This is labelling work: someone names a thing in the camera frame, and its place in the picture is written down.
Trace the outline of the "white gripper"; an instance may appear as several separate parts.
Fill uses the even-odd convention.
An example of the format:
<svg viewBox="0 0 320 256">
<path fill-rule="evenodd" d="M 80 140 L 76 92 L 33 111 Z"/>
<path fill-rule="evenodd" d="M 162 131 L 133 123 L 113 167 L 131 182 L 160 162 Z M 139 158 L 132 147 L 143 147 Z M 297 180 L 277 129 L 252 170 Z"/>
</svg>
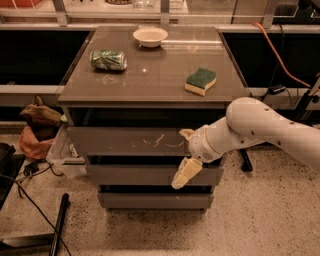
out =
<svg viewBox="0 0 320 256">
<path fill-rule="evenodd" d="M 181 136 L 189 140 L 188 148 L 192 157 L 184 158 L 181 161 L 171 183 L 174 189 L 184 187 L 202 170 L 203 163 L 211 163 L 222 157 L 221 153 L 217 153 L 209 145 L 206 136 L 207 131 L 208 125 L 204 125 L 195 131 L 192 129 L 181 129 L 179 131 Z"/>
</svg>

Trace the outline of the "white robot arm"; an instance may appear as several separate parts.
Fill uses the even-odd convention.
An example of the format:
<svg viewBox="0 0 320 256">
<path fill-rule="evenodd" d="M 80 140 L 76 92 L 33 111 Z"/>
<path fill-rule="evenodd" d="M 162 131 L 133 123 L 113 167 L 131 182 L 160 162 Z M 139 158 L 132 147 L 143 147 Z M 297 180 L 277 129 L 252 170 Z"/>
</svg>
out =
<svg viewBox="0 0 320 256">
<path fill-rule="evenodd" d="M 226 152 L 268 142 L 287 152 L 315 171 L 320 170 L 320 130 L 291 121 L 263 102 L 238 98 L 229 104 L 226 115 L 196 130 L 182 129 L 191 154 L 178 167 L 172 187 L 180 189 L 196 176 L 205 163 Z"/>
</svg>

